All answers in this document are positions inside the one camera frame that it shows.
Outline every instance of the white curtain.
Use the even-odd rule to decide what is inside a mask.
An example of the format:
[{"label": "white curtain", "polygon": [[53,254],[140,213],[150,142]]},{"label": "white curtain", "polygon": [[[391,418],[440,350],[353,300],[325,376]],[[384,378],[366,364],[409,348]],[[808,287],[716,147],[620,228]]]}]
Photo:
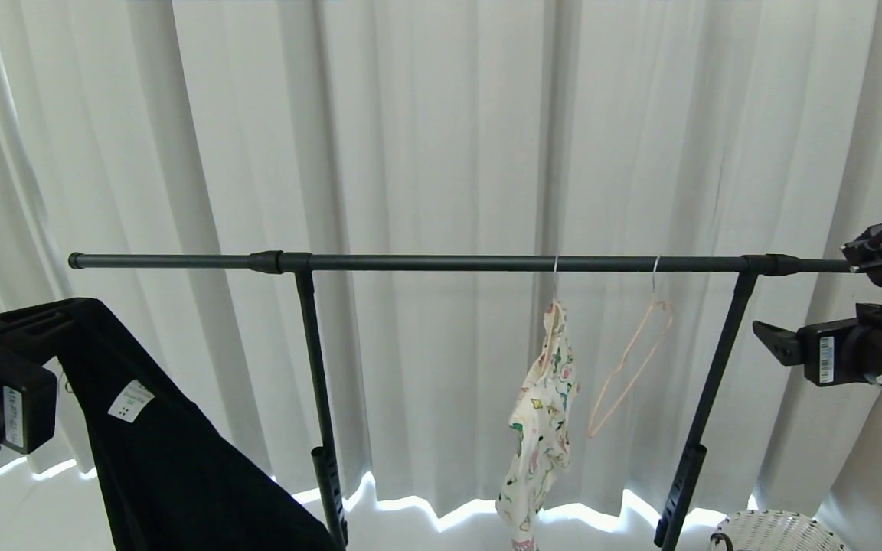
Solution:
[{"label": "white curtain", "polygon": [[[0,311],[101,298],[291,492],[315,486],[319,442],[291,276],[74,272],[70,251],[839,258],[881,222],[876,0],[0,0]],[[439,516],[493,499],[550,276],[315,277],[347,494],[372,471],[380,499]],[[733,276],[658,284],[671,335],[586,442],[652,284],[559,278],[582,390],[551,506],[617,514],[626,487],[664,504]],[[861,300],[882,290],[760,280],[695,505],[737,510],[755,491],[815,512],[873,392],[817,390],[746,324],[850,317]],[[59,419],[29,461],[89,470],[64,392]]]}]

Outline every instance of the rack leg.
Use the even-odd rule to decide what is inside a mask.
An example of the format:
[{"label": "rack leg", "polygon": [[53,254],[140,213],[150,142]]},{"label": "rack leg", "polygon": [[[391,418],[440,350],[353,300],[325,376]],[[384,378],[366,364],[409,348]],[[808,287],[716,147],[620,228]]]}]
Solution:
[{"label": "rack leg", "polygon": [[346,516],[342,508],[342,486],[339,484],[339,468],[335,457],[335,439],[332,434],[332,408],[328,401],[328,384],[325,382],[325,362],[322,360],[322,342],[319,340],[319,314],[315,310],[315,282],[312,272],[295,272],[298,297],[302,304],[305,322],[305,345],[309,350],[309,367],[312,370],[312,388],[315,391],[315,407],[318,409],[318,430],[322,446],[312,450],[318,491],[325,510],[325,525],[332,540],[345,550],[349,543]]},{"label": "rack leg", "polygon": [[661,547],[662,551],[675,550],[676,543],[679,542],[679,534],[686,520],[686,513],[689,512],[690,501],[693,499],[700,470],[703,468],[703,460],[707,457],[707,448],[701,444],[703,432],[707,428],[707,421],[710,421],[710,412],[713,411],[714,400],[717,398],[717,391],[720,390],[720,382],[724,379],[727,361],[730,359],[730,352],[740,331],[746,305],[756,282],[755,272],[741,272],[737,276],[734,296],[727,310],[724,328],[720,331],[720,341],[717,342],[714,359],[710,362],[710,373],[707,374],[700,403],[697,404],[696,414],[693,415],[693,425],[690,426],[689,436],[686,437],[686,446],[683,447],[679,467],[676,468],[675,478],[669,488],[669,495],[665,498],[662,518],[655,527],[655,546]]}]

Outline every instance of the black garment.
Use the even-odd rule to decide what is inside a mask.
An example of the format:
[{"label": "black garment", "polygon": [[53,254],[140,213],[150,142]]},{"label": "black garment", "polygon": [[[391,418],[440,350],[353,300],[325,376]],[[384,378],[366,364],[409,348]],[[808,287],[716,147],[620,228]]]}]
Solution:
[{"label": "black garment", "polygon": [[[60,365],[87,418],[116,548],[335,549],[325,526],[218,435],[103,303],[68,312],[81,335]],[[154,398],[134,422],[109,415],[133,380]]]}]

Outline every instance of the woven basket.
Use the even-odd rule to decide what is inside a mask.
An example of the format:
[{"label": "woven basket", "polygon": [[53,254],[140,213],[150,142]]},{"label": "woven basket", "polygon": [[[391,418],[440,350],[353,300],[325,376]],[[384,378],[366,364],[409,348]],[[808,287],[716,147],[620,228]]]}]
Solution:
[{"label": "woven basket", "polygon": [[850,551],[818,520],[787,510],[742,510],[717,525],[710,551]]}]

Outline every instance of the floral garment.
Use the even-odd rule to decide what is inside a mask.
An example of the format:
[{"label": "floral garment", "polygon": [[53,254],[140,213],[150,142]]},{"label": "floral garment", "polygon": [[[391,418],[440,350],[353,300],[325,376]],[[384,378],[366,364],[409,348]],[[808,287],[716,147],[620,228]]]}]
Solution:
[{"label": "floral garment", "polygon": [[567,420],[570,397],[577,393],[573,353],[567,341],[567,316],[554,301],[543,316],[543,351],[529,367],[510,415],[519,443],[496,510],[514,529],[512,550],[538,551],[532,524],[557,471],[570,467]]}]

